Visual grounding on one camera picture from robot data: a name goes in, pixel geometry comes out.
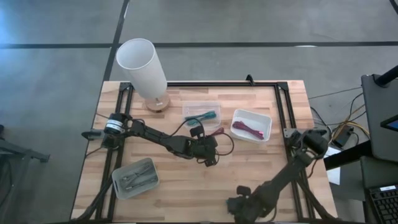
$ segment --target white plastic bowl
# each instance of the white plastic bowl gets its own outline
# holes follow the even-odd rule
[[[243,123],[251,129],[262,131],[264,133],[264,139],[261,140],[247,131],[232,127],[235,121],[243,121]],[[232,119],[231,136],[237,139],[262,144],[269,140],[271,125],[272,120],[269,116],[238,109],[234,112],[234,117]]]

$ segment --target black line on floor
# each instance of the black line on floor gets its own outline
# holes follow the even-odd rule
[[[157,48],[202,48],[202,47],[375,47],[398,46],[398,41],[375,42],[198,42],[154,43]]]
[[[121,10],[120,15],[119,15],[118,26],[116,27],[116,32],[114,33],[111,51],[109,53],[108,62],[106,63],[106,68],[105,68],[105,72],[104,72],[103,81],[109,81],[109,79],[111,77],[113,62],[114,62],[114,58],[116,56],[116,52],[117,52],[118,47],[119,47],[120,36],[122,34],[124,19],[125,19],[125,16],[126,16],[126,11],[127,11],[127,7],[129,5],[129,2],[130,2],[130,0],[124,0],[123,1],[122,10]]]
[[[115,33],[114,41],[119,42],[123,25]],[[107,49],[111,48],[113,59],[122,45],[115,44],[0,44],[0,49]],[[382,47],[398,46],[398,41],[369,42],[197,42],[197,43],[154,43],[157,48],[200,48],[200,47]]]
[[[392,5],[392,7],[394,8],[394,10],[396,11],[397,15],[398,15],[398,5],[395,2],[395,0],[390,0],[390,3]]]
[[[0,49],[105,49],[112,44],[0,44]]]

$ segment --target computer monitor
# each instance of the computer monitor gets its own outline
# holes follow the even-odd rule
[[[383,128],[398,131],[398,115],[393,116],[380,124]]]

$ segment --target wooden lamp base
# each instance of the wooden lamp base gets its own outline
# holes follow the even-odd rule
[[[145,106],[149,111],[160,113],[170,106],[170,98],[167,93],[155,99],[145,99]]]

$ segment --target yellow cable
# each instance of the yellow cable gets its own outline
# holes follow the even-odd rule
[[[369,131],[368,130],[366,130],[364,127],[362,127],[361,125],[359,125],[359,124],[357,124],[357,123],[354,123],[354,122],[348,122],[347,124],[349,124],[349,125],[353,125],[353,126],[356,126],[356,127],[359,127],[359,128],[361,128],[368,136],[370,136],[370,133],[369,133]]]
[[[339,135],[339,133],[341,132],[341,130],[343,130],[343,127],[344,127],[344,124],[346,124],[347,122],[351,122],[351,121],[348,121],[349,120],[349,118],[353,115],[353,114],[355,114],[355,112],[357,112],[357,111],[359,111],[362,107],[364,107],[365,106],[365,104],[363,104],[362,106],[360,106],[359,108],[357,108],[356,110],[354,110],[350,115],[348,115],[347,116],[347,118],[341,123],[341,124],[339,124],[339,126],[336,128],[336,132],[335,132],[335,134],[337,133],[337,135],[332,135],[332,139],[334,139],[334,136],[338,136]]]

